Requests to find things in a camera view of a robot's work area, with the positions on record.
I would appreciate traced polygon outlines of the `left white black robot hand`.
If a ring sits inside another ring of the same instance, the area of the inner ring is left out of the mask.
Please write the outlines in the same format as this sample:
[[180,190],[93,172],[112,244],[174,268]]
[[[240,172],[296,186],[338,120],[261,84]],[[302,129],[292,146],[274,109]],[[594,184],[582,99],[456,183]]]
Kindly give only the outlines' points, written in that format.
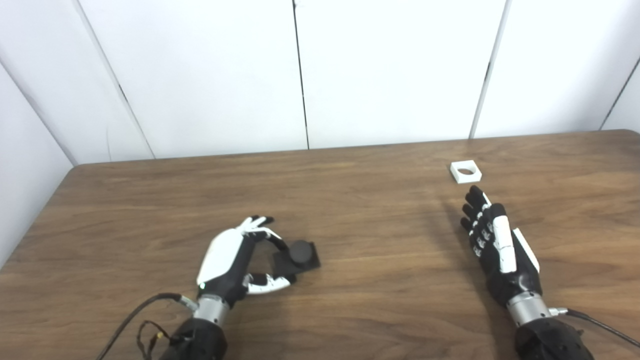
[[210,242],[196,278],[198,297],[219,297],[233,308],[247,295],[276,292],[297,282],[296,275],[249,272],[259,242],[266,240],[279,251],[288,249],[282,237],[268,228],[273,221],[270,216],[253,215],[237,227],[222,231]]

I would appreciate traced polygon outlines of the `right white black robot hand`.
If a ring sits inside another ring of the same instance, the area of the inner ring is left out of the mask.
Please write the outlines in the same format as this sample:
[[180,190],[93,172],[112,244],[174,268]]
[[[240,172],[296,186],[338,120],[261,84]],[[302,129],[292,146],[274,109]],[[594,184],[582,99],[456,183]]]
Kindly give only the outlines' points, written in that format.
[[490,296],[501,306],[519,294],[541,296],[540,264],[521,230],[511,226],[503,204],[491,202],[478,186],[470,187],[465,200],[461,226]]

